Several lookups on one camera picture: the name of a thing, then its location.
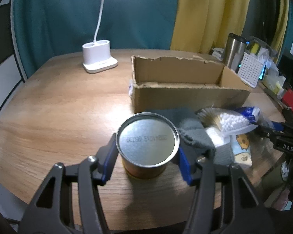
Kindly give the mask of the yellow green sponge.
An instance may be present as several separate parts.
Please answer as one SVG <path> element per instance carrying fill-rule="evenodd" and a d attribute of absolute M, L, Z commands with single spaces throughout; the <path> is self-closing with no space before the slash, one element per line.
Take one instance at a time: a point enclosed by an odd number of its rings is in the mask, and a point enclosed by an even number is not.
<path fill-rule="evenodd" d="M 252 41 L 249 45 L 249 53 L 253 54 L 254 56 L 258 56 L 261 48 L 262 46 L 258 42 Z"/>

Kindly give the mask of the white perforated plastic basket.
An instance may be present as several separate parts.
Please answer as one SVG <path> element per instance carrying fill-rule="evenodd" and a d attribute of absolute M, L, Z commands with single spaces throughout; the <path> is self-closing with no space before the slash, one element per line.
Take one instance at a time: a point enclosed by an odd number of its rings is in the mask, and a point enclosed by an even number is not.
<path fill-rule="evenodd" d="M 253 54 L 249 55 L 245 52 L 240 63 L 238 76 L 245 84 L 251 88 L 255 88 L 258 84 L 263 67 L 264 64 L 258 61 Z"/>

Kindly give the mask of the grey sock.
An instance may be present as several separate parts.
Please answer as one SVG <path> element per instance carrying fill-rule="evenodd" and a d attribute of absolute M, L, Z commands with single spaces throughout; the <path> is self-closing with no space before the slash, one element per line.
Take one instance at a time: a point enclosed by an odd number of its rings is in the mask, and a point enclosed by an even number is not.
<path fill-rule="evenodd" d="M 182 140 L 193 148 L 211 150 L 214 164 L 228 166 L 234 162 L 231 145 L 216 148 L 205 131 L 205 127 L 188 108 L 177 109 L 150 109 L 149 112 L 157 113 L 169 119 L 177 128 Z"/>

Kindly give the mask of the teal and yellow curtain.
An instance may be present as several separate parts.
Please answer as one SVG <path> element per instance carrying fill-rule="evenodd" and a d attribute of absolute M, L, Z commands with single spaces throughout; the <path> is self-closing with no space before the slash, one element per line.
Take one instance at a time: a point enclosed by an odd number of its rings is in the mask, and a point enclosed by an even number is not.
<path fill-rule="evenodd" d="M 28 77 L 102 39 L 113 49 L 207 54 L 233 33 L 282 54 L 293 42 L 293 0 L 13 0 L 13 26 Z"/>

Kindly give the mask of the cartoon print small box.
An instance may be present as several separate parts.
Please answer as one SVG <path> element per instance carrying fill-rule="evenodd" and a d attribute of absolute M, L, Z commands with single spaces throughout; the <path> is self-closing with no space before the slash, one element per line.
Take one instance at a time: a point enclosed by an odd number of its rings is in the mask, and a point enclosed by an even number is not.
<path fill-rule="evenodd" d="M 247 134 L 231 135 L 230 141 L 234 162 L 239 164 L 244 169 L 251 168 L 251 150 Z"/>

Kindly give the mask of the white desk lamp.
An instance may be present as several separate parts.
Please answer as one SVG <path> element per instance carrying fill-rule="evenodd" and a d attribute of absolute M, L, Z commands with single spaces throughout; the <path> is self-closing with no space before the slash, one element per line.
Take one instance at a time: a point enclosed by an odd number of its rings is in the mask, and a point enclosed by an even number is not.
<path fill-rule="evenodd" d="M 83 68 L 89 74 L 103 72 L 118 65 L 117 59 L 111 56 L 110 41 L 98 40 L 98 32 L 102 21 L 104 1 L 100 2 L 100 10 L 98 15 L 97 26 L 92 42 L 85 43 L 82 46 L 83 53 Z"/>

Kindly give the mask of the steel travel mug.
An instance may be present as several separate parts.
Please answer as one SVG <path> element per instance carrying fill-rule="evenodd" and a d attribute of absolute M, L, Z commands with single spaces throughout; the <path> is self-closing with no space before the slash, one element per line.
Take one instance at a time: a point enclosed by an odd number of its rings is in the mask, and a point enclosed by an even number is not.
<path fill-rule="evenodd" d="M 236 72 L 244 56 L 246 46 L 247 40 L 244 37 L 229 33 L 223 55 L 224 65 Z"/>

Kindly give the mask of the blue tissue pack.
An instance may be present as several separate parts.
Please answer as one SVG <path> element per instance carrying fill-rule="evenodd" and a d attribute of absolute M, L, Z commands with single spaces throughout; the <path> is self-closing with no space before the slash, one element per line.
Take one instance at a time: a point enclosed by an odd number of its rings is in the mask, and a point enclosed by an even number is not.
<path fill-rule="evenodd" d="M 253 106 L 253 107 L 240 107 L 235 109 L 236 112 L 240 113 L 241 115 L 245 116 L 250 123 L 258 124 L 261 126 L 266 126 L 270 128 L 274 128 L 274 124 L 265 115 L 260 108 Z"/>

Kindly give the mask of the brown cardboard box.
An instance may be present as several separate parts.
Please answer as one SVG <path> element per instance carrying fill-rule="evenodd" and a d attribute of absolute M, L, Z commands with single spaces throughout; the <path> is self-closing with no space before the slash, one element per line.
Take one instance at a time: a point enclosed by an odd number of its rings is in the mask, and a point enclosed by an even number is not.
<path fill-rule="evenodd" d="M 132 57 L 132 106 L 135 113 L 153 109 L 241 107 L 251 93 L 224 64 L 194 58 Z"/>

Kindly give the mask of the white sock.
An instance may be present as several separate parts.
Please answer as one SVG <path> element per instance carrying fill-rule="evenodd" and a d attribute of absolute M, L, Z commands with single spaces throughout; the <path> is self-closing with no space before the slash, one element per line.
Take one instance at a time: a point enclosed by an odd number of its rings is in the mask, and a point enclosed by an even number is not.
<path fill-rule="evenodd" d="M 213 126 L 207 127 L 205 131 L 216 148 L 230 144 L 230 137 L 225 137 L 218 128 Z"/>

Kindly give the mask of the metal tin can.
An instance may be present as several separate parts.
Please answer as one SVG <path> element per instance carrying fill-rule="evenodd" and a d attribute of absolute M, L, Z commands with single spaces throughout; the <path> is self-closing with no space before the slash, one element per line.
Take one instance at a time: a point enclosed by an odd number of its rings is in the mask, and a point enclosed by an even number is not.
<path fill-rule="evenodd" d="M 180 146 L 175 125 L 151 112 L 136 113 L 128 118 L 118 129 L 115 141 L 127 173 L 138 179 L 160 175 Z"/>

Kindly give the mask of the cotton swab bag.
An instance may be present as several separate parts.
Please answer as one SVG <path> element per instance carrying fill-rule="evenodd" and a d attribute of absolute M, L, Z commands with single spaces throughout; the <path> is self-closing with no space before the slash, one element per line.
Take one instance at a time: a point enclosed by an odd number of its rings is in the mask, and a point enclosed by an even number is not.
<path fill-rule="evenodd" d="M 258 127 L 244 115 L 233 110 L 203 108 L 196 115 L 204 126 L 214 126 L 224 136 L 246 134 Z"/>

